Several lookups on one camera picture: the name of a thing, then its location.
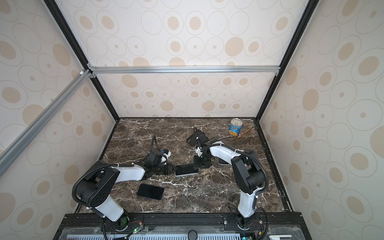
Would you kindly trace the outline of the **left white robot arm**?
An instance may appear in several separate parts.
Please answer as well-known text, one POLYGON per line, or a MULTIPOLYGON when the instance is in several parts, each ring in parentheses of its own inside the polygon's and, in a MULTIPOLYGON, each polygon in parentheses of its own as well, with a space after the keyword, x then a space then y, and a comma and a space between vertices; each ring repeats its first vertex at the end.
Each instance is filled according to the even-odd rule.
POLYGON ((154 175, 170 175, 175 166, 168 162, 169 150, 152 150, 139 163, 108 164, 96 162, 73 185, 72 197, 99 216, 113 223, 122 224, 127 221, 125 210, 111 197, 114 185, 120 182, 144 181, 154 175))

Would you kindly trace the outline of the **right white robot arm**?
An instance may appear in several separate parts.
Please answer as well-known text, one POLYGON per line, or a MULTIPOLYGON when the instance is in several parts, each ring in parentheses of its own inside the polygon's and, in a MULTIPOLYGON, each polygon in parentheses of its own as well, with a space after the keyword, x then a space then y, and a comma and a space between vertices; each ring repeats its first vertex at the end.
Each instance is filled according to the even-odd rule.
POLYGON ((253 151, 232 148, 221 141, 210 141, 204 132, 194 128, 187 143, 195 147, 194 164, 198 169, 207 169, 212 159, 218 158, 232 166, 236 184, 241 190, 238 212, 246 219, 256 212, 258 194, 267 191, 269 180, 267 172, 253 151))

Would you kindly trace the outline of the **light blue phone case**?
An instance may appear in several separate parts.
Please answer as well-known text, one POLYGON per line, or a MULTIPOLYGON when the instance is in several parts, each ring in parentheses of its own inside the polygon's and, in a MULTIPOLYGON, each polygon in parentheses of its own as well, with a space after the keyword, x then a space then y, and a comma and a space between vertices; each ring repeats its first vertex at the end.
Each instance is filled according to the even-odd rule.
POLYGON ((176 166, 175 176, 185 177, 190 175, 197 175, 198 173, 199 168, 195 164, 183 164, 176 166))

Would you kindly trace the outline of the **light blue cased phone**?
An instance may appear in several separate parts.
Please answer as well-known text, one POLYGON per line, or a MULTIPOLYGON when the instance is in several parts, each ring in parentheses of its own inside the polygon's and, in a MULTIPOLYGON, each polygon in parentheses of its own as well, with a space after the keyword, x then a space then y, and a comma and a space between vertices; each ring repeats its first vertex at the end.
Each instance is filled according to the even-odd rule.
POLYGON ((224 161, 224 160, 222 160, 222 159, 220 159, 220 158, 218 158, 218 164, 219 164, 219 165, 229 165, 228 162, 226 162, 226 161, 224 161))

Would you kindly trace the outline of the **black smartphone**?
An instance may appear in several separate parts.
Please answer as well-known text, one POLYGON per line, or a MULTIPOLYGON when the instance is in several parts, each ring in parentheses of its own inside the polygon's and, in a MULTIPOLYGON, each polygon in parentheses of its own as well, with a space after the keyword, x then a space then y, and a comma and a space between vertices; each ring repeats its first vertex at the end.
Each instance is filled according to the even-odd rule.
POLYGON ((148 184, 141 184, 137 191, 137 196, 160 201, 165 189, 148 184))

